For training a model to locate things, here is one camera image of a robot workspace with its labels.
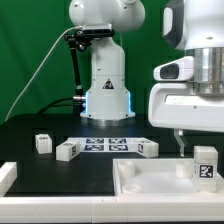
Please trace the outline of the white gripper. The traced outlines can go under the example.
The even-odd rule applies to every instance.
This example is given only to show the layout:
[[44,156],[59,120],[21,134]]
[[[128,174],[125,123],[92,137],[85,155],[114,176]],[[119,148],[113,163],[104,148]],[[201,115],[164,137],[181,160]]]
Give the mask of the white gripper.
[[200,96],[192,83],[158,83],[150,93],[148,119],[154,127],[172,128],[184,156],[184,130],[224,132],[224,97]]

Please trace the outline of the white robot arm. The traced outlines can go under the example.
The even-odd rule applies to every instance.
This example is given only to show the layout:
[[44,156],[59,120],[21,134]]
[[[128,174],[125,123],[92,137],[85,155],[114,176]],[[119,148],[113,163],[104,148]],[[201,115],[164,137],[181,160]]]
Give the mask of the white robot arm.
[[[79,50],[92,48],[92,84],[81,116],[100,125],[134,116],[125,87],[125,53],[115,32],[142,26],[140,0],[72,0]],[[154,69],[148,119],[172,128],[180,146],[183,130],[224,132],[224,0],[170,0],[163,11],[163,37],[185,56]]]

